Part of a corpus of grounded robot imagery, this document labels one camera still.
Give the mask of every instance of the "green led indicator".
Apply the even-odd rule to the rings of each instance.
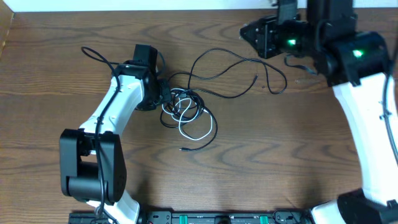
[[[353,54],[356,58],[360,58],[363,55],[363,51],[361,50],[353,50]]]
[[[289,45],[296,45],[296,40],[288,40]]]

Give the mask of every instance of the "brown tabletop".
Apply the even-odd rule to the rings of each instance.
[[[359,30],[396,37],[396,9],[358,9]],[[109,88],[109,68],[80,52],[87,45],[115,62],[132,57],[135,44],[161,51],[169,76],[189,70],[205,50],[222,47],[245,57],[244,23],[272,10],[17,13],[0,58],[0,222],[66,223],[73,210],[92,210],[60,189],[58,140],[76,129]],[[212,76],[236,58],[215,52],[195,73]],[[160,108],[133,113],[122,138],[126,189],[144,207],[174,210],[307,208],[361,186],[361,173],[345,115],[325,78],[288,68],[283,55],[267,60],[287,76],[272,95],[262,65],[243,63],[220,78],[193,80],[219,124],[216,140],[201,146],[159,121]],[[310,59],[294,60],[311,64]],[[283,79],[269,69],[270,85]],[[178,77],[171,86],[185,86]],[[204,115],[187,132],[207,132]]]

